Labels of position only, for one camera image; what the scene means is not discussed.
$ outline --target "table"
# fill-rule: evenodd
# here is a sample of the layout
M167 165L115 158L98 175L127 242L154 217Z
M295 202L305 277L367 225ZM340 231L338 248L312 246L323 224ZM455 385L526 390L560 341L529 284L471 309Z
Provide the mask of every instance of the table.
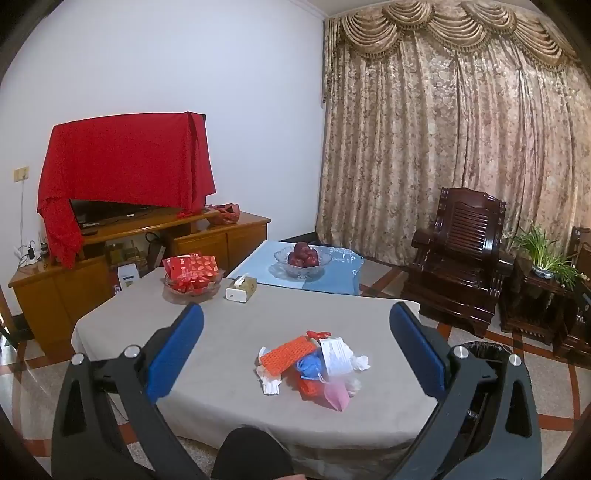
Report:
M289 276L275 259L275 253L294 243L264 241L244 262L232 271L228 278L238 278L248 274L258 283L276 287L296 288L298 290L322 291L359 295L359 271L363 258L347 248L314 247L332 255L332 260L324 267L321 276L303 279Z
M569 297L570 291L555 280L537 277L531 272L531 261L517 257L499 302L501 329L550 345L563 323L564 300Z
M183 309L163 297L162 268L80 319L72 345L90 359L143 345ZM179 436L219 448L245 424L274 436L298 470L315 478L375 480L395 467L433 412L389 331L393 300L317 293L260 284L246 304L223 298L230 280L203 302L205 327L171 394L158 408ZM419 305L407 302L418 315ZM262 346L273 348L307 330L342 336L372 367L343 413L304 401L291 381L266 397L255 373Z

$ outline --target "gray tablecloth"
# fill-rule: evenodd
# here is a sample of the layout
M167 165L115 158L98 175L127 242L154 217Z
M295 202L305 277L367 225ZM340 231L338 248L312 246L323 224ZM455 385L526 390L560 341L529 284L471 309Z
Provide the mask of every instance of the gray tablecloth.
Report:
M184 305L163 293L159 268L80 319L72 345L90 359L143 345ZM220 292L202 303L205 327L171 394L158 402L173 432L215 448L233 429L253 425L273 435L302 473L339 480L378 479L393 468L429 418L427 397L389 331L393 301L259 285L246 304ZM418 304L408 302L418 313ZM302 400L289 382L263 395L255 373L262 346L274 348L307 330L341 336L372 368L345 412Z

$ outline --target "potted plant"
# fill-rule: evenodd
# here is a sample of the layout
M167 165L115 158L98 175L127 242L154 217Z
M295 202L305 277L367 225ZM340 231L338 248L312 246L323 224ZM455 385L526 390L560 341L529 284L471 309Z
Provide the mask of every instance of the potted plant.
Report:
M563 287L573 289L577 278L587 280L572 264L569 258L556 251L558 240L549 240L546 233L532 224L529 230L520 229L513 237L514 245L527 253L532 262L532 271L541 278L554 278Z

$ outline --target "green plant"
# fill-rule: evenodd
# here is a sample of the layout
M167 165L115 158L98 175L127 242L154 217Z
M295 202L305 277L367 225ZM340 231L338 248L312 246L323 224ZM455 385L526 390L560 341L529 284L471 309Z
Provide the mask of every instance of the green plant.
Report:
M534 266L552 272L558 283L572 290L577 278L582 275L570 259L556 251L553 245L558 240L550 241L538 225L532 224L527 231L520 230L513 237L514 244L527 252Z

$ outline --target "pink plastic bag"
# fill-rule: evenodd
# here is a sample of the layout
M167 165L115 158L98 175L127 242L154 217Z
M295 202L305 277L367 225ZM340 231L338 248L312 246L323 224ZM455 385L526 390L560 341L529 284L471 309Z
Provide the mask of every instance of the pink plastic bag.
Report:
M324 385L324 397L338 411L345 411L351 400L345 387L345 382L340 380Z

